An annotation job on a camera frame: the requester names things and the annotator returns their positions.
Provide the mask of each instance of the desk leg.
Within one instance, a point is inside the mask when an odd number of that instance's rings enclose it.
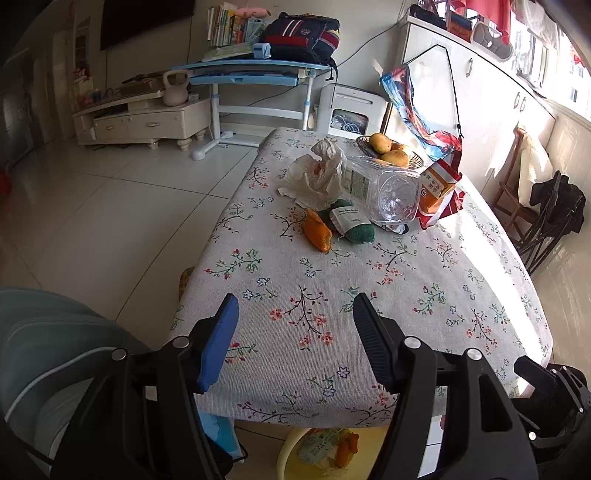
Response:
[[[310,76],[308,77],[308,91],[306,92],[306,101],[304,102],[304,118],[301,121],[301,129],[308,130],[308,116],[310,115],[310,98],[312,96],[312,84],[314,83],[314,77],[316,71],[311,70]]]
[[[217,83],[212,84],[212,126],[213,126],[213,139],[219,140],[220,138],[220,94],[219,85]]]

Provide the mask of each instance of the pink plush toy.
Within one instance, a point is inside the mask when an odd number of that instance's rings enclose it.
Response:
[[[242,7],[235,11],[236,15],[240,15],[244,18],[250,17],[257,17],[257,18],[265,18],[270,17],[271,12],[269,10],[265,10],[264,8],[260,7]]]

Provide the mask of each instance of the television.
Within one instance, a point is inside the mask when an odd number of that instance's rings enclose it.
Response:
[[[105,50],[160,25],[192,17],[194,6],[195,0],[105,0],[100,49]]]

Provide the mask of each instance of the floral tablecloth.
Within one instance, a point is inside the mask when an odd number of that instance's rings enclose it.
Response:
[[[529,275],[472,184],[462,180],[464,209],[426,231],[376,229],[374,244],[337,239],[324,255],[301,232],[302,209],[277,193],[289,163],[320,138],[288,128],[267,137],[193,272],[170,338],[213,315],[226,293],[240,307],[219,380],[197,405],[307,427],[387,423],[395,397],[376,382],[357,334],[359,292],[433,349],[479,348],[507,393],[521,393],[514,361],[526,353],[547,364],[552,337]],[[354,141],[332,140],[360,154]],[[434,394],[441,414],[445,391]]]

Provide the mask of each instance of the red clothing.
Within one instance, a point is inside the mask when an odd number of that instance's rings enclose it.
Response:
[[[492,20],[496,23],[496,29],[501,32],[503,42],[509,44],[511,0],[452,0],[451,5],[460,15],[464,8],[470,8]]]

